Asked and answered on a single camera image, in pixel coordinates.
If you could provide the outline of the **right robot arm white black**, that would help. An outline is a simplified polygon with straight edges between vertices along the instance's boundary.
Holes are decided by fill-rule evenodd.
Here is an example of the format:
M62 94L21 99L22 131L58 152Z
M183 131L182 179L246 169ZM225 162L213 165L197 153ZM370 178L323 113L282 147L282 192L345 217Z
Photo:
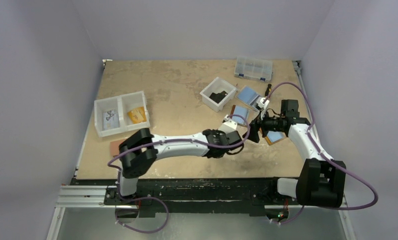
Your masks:
M299 177L277 179L276 185L267 190L268 199L278 204L288 196L301 205L338 208L343 202L346 177L340 168L345 164L336 161L331 165L324 159L321 144L313 138L311 123L300 116L298 107L297 100L285 99L280 114L269 116L269 101L264 97L256 101L259 115L250 123L248 140L258 143L259 133L265 137L269 132L282 132L304 160Z

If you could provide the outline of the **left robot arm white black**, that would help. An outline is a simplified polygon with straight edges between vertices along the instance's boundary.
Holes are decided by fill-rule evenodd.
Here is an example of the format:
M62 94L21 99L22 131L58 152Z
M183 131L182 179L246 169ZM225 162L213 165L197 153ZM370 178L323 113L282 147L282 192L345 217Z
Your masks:
M241 151L243 147L244 139L236 130L226 133L219 129L206 129L192 135L163 136L142 128L118 146L121 170L116 197L125 205L134 202L139 177L158 160L184 156L218 159L234 155L234 150Z

